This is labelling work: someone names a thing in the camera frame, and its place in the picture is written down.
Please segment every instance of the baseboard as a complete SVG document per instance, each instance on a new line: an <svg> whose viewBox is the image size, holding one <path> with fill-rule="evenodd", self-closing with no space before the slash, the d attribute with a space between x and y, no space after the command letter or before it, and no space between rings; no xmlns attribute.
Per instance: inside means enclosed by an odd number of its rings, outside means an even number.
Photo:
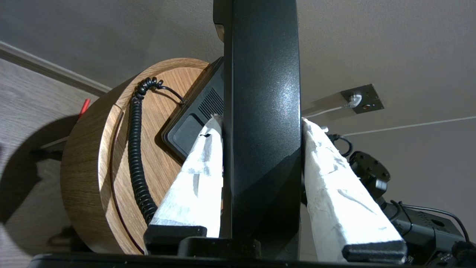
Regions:
<svg viewBox="0 0 476 268"><path fill-rule="evenodd" d="M112 89L3 41L0 41L0 57L97 96L101 96Z"/></svg>

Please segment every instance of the wall plate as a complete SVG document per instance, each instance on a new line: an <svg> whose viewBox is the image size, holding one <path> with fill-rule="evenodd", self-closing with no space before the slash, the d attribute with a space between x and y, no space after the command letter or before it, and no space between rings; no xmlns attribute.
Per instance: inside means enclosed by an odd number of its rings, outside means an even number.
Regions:
<svg viewBox="0 0 476 268"><path fill-rule="evenodd" d="M355 113L368 113L372 111L382 110L384 108L383 103L380 101L380 98L375 91L373 84L368 84L365 86L359 86L353 89L341 91L340 94L344 97L345 100L349 100L350 96L354 94L362 95L362 101L355 108L352 108Z"/></svg>

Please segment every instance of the white cable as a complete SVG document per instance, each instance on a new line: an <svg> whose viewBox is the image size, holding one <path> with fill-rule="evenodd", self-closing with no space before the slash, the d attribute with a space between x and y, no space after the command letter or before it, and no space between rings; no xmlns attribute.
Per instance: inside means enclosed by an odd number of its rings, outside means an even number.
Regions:
<svg viewBox="0 0 476 268"><path fill-rule="evenodd" d="M345 108L355 108L355 107L357 107L357 105L360 104L361 101L362 101L362 95L355 94L355 95L350 96L349 102L346 103L346 105L344 105L342 107L336 107L336 108L325 110L325 111L322 111L322 112L319 112L319 113L306 115L306 116L304 116L304 118L310 118L310 117L318 116L318 115L321 115L321 114L324 114L324 113L328 113L328 112L332 112L332 111L336 111L336 110L340 110L340 109L345 109Z"/></svg>
<svg viewBox="0 0 476 268"><path fill-rule="evenodd" d="M343 109L343 108L344 108L343 106L342 106L342 107L332 108L332 109L325 110L325 111L322 111L322 112L319 112L319 113L306 115L306 116L304 116L304 118L310 118L310 117L318 116L318 115L321 115L321 114L323 114L323 113L328 113L328 112L336 111L336 110Z"/></svg>

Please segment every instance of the wooden round table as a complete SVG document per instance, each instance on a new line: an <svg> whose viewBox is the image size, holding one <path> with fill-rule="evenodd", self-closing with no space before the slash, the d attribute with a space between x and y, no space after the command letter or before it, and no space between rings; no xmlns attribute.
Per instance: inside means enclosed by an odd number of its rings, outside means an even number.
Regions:
<svg viewBox="0 0 476 268"><path fill-rule="evenodd" d="M95 252L143 254L146 223L136 205L129 176L129 102L136 85L157 77L187 97L209 66L197 59L159 62L100 97L71 132L61 162L61 193L69 218ZM142 108L142 161L157 205L179 173L160 132L178 111L168 91L149 91Z"/></svg>

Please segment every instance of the white tissue paper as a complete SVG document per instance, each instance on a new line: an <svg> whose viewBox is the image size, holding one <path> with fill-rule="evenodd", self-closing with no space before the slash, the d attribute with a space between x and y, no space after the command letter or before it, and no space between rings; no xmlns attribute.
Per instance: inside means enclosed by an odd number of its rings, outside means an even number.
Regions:
<svg viewBox="0 0 476 268"><path fill-rule="evenodd" d="M304 181L317 259L347 262L346 245L403 241L321 128L303 119Z"/></svg>
<svg viewBox="0 0 476 268"><path fill-rule="evenodd" d="M151 225L203 226L207 237L218 237L223 187L221 124L222 118L214 116L200 131Z"/></svg>

